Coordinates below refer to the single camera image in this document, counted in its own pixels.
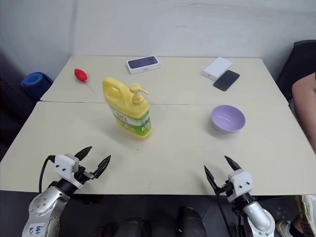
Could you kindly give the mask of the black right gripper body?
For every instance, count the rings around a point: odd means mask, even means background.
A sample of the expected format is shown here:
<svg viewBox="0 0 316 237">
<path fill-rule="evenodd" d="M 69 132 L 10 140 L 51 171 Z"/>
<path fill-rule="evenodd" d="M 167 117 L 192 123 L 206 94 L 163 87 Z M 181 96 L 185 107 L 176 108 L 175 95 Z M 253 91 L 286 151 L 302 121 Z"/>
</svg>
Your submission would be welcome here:
<svg viewBox="0 0 316 237">
<path fill-rule="evenodd" d="M 225 184 L 223 184 L 219 190 L 218 195 L 225 193 L 227 197 L 231 196 L 233 194 L 234 186 L 230 180 L 226 180 Z"/>
</svg>

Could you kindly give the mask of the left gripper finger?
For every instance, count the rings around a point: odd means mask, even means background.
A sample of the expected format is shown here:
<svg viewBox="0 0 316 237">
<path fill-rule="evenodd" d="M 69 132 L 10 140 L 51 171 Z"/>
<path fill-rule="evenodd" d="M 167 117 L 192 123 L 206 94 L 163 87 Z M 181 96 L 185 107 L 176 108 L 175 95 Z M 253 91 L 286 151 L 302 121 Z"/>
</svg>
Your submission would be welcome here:
<svg viewBox="0 0 316 237">
<path fill-rule="evenodd" d="M 97 166 L 97 169 L 94 172 L 90 172 L 91 179 L 98 179 L 102 173 L 106 170 L 109 162 L 111 160 L 111 155 L 104 158 Z"/>
<path fill-rule="evenodd" d="M 88 155 L 88 153 L 90 152 L 91 149 L 92 149 L 92 146 L 86 147 L 86 148 L 82 149 L 81 151 L 77 152 L 75 154 L 75 157 L 81 161 Z"/>
</svg>

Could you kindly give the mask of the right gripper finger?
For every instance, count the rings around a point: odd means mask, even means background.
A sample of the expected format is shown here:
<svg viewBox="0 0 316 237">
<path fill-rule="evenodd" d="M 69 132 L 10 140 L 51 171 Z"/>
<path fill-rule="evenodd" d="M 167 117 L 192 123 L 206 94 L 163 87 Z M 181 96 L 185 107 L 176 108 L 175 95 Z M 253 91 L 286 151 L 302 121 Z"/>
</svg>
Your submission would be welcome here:
<svg viewBox="0 0 316 237">
<path fill-rule="evenodd" d="M 214 181 L 214 177 L 213 175 L 211 174 L 211 172 L 208 170 L 208 168 L 206 166 L 204 166 L 204 171 L 205 171 L 205 174 L 206 174 L 206 178 L 209 182 L 209 184 L 211 185 L 212 189 L 214 190 L 214 193 L 216 195 L 219 195 L 221 192 L 221 188 L 219 188 L 215 181 Z"/>
<path fill-rule="evenodd" d="M 237 171 L 239 169 L 242 169 L 240 167 L 240 165 L 237 162 L 235 162 L 233 159 L 231 159 L 228 156 L 224 156 L 224 157 L 225 157 L 227 163 L 229 164 L 229 166 L 233 169 L 233 171 Z"/>
</svg>

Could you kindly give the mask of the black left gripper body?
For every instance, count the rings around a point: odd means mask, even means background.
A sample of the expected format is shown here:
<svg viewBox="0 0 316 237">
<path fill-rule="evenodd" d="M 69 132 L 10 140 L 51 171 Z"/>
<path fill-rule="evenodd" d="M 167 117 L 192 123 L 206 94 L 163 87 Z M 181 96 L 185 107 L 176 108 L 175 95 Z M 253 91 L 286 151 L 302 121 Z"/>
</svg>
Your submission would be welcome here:
<svg viewBox="0 0 316 237">
<path fill-rule="evenodd" d="M 95 175 L 92 172 L 86 172 L 85 167 L 79 165 L 78 171 L 74 174 L 74 178 L 81 184 L 85 184 L 89 180 L 95 179 Z"/>
</svg>

